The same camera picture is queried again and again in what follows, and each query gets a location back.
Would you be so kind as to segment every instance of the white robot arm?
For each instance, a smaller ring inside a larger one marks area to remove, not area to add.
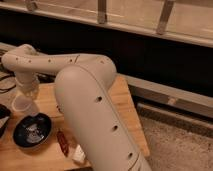
[[[116,77],[109,58],[39,55],[22,45],[7,52],[2,63],[28,95],[38,87],[36,72],[56,75],[56,101],[95,171],[151,171],[107,93]]]

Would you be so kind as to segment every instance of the black bowl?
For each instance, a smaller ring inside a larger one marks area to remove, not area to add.
[[[51,131],[50,118],[39,113],[36,116],[26,116],[15,128],[14,142],[24,148],[34,147],[42,143]]]

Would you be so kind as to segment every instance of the gray floor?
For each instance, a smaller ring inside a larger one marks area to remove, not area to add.
[[[0,88],[13,82],[14,79],[0,82]],[[10,108],[14,94],[15,90],[0,94],[0,103]],[[144,105],[139,113],[151,151],[148,161],[153,171],[213,170],[211,123],[188,119],[149,105]]]

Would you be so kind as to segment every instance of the screw hole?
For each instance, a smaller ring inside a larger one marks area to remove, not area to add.
[[[100,102],[101,100],[102,100],[102,97],[99,96],[99,97],[97,97],[97,98],[95,99],[95,102]]]
[[[132,156],[133,156],[133,153],[129,153],[129,155],[128,155],[128,159],[131,159],[131,158],[132,158]]]
[[[118,126],[115,125],[115,126],[113,126],[112,131],[114,132],[114,131],[116,131],[117,129],[118,129]]]

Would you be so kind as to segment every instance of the wooden table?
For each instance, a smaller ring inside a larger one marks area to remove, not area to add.
[[[121,118],[141,148],[144,156],[149,156],[147,142],[123,76],[118,75],[109,93]],[[51,117],[52,131],[49,138],[34,149],[21,149],[16,146],[12,134],[15,125],[23,118],[23,114],[13,113],[5,133],[0,139],[0,171],[59,171],[89,166],[88,161],[84,165],[78,165],[72,161],[77,142],[64,122],[63,115],[58,112],[52,84],[40,85],[36,103],[40,112],[46,113]],[[58,128],[65,133],[70,143],[70,152],[67,158],[61,152],[56,139]]]

